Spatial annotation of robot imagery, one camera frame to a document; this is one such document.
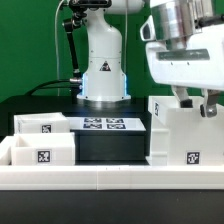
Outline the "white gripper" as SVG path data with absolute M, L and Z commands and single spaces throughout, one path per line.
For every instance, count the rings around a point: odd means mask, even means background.
M 192 35 L 187 40 L 187 47 L 181 50 L 168 50 L 164 41 L 155 39 L 151 16 L 140 28 L 140 35 L 146 43 L 145 52 L 153 80 L 171 85 L 181 108 L 193 107 L 186 87 L 203 89 L 201 116 L 216 116 L 220 91 L 224 91 L 224 24 L 203 28 Z

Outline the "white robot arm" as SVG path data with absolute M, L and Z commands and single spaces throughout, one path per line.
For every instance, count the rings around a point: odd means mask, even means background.
M 204 117 L 217 114 L 224 92 L 224 14 L 216 14 L 214 0 L 62 0 L 72 10 L 63 22 L 69 40 L 72 31 L 85 26 L 88 34 L 88 69 L 80 73 L 75 47 L 70 47 L 73 81 L 88 102 L 128 100 L 126 75 L 121 69 L 122 36 L 109 25 L 106 14 L 126 14 L 150 6 L 140 29 L 150 74 L 159 84 L 170 85 L 182 108 L 191 108 L 187 89 L 202 91 Z

